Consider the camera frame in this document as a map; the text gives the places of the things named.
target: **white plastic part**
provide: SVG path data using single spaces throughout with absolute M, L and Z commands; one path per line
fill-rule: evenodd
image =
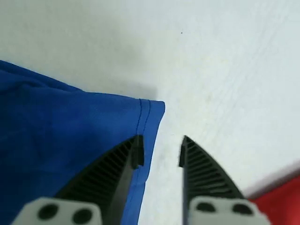
M 41 219 L 39 212 L 45 206 L 58 206 L 55 215 L 49 219 Z M 91 213 L 91 217 L 84 223 L 74 222 L 76 212 L 85 209 Z M 100 208 L 93 203 L 76 202 L 55 198 L 39 198 L 22 208 L 12 225 L 102 225 Z
M 214 208 L 200 210 L 201 203 Z M 234 206 L 248 207 L 250 214 L 234 212 Z M 188 225 L 270 225 L 267 217 L 262 214 L 257 206 L 246 199 L 227 199 L 213 197 L 196 197 L 189 205 Z

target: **seam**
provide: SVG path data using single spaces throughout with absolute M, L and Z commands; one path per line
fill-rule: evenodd
M 143 129 L 143 131 L 142 131 L 142 135 L 144 134 L 144 131 L 145 131 L 145 128 L 146 128 L 146 125 L 147 125 L 147 122 L 148 122 L 148 118 L 149 118 L 149 115 L 150 115 L 150 112 L 151 112 L 151 102 L 150 102 L 150 100 L 148 100 L 148 102 L 149 102 L 149 111 L 148 111 L 148 115 L 147 115 L 147 118 L 146 118 L 146 121 L 145 121 L 144 129 Z M 142 115 L 142 101 L 141 101 L 141 99 L 140 99 L 140 104 L 141 104 L 141 114 L 140 114 L 140 118 L 141 118 L 141 115 Z M 141 170 L 138 170 L 138 172 L 137 172 L 137 176 L 136 176 L 135 182 L 138 181 L 138 178 L 139 178 L 139 175 L 140 175 L 140 171 L 141 171 Z M 130 198 L 130 200 L 129 200 L 129 203 L 128 203 L 129 206 L 130 206 L 130 204 L 131 204 L 131 202 L 132 202 L 132 199 L 133 199 L 133 196 L 134 196 L 134 193 L 135 193 L 136 186 L 137 186 L 137 185 L 132 186 L 132 187 L 133 187 L 133 190 L 132 190 L 133 194 L 131 195 L 131 198 Z M 128 224 L 128 209 L 126 210 L 125 215 L 126 215 L 126 217 L 127 217 L 127 220 L 126 220 L 126 223 L 125 223 L 125 224 Z
M 136 125 L 136 130 L 135 130 L 135 134 L 137 135 L 137 130 L 138 130 L 138 127 L 139 127 L 139 125 L 140 125 L 140 120 L 141 120 L 141 117 L 142 117 L 142 111 L 143 111 L 143 107 L 142 107 L 142 100 L 141 99 L 139 99 L 140 100 L 140 116 L 139 116 L 139 119 L 138 119 L 138 121 L 137 121 L 137 125 Z

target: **white table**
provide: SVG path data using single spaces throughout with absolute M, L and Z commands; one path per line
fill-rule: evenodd
M 140 224 L 181 224 L 179 145 L 246 195 L 299 168 L 297 0 L 2 0 L 0 59 L 86 91 L 163 100 Z

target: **red object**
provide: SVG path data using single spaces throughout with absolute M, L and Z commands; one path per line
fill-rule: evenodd
M 300 176 L 252 202 L 273 225 L 300 225 Z

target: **blue cloth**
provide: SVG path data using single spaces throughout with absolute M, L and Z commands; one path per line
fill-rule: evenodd
M 0 61 L 0 224 L 22 206 L 54 196 L 103 153 L 144 135 L 145 164 L 134 172 L 122 224 L 137 224 L 165 104 L 89 93 Z

